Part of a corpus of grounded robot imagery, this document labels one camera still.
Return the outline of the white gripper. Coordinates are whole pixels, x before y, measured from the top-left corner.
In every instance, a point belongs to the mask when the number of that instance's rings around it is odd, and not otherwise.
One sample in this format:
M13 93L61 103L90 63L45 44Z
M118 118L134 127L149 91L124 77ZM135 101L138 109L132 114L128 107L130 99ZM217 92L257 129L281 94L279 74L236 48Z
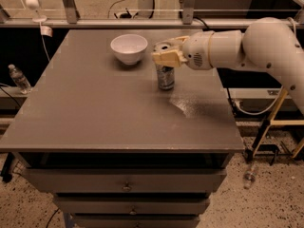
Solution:
M209 42L213 31L200 31L188 36L169 38L163 42L170 47L182 45L182 51L171 49L161 52L152 52L155 64L165 67L181 67L188 65L194 70L209 70L212 68L209 62Z

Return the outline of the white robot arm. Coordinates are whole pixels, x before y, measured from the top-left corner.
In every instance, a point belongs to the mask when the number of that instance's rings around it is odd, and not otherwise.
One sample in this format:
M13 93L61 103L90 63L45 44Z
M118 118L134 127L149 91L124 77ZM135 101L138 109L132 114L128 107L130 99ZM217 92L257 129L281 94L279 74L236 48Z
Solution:
M157 43L155 64L194 70L230 68L266 72L288 91L304 113L304 50L281 20L256 20L245 31L200 31Z

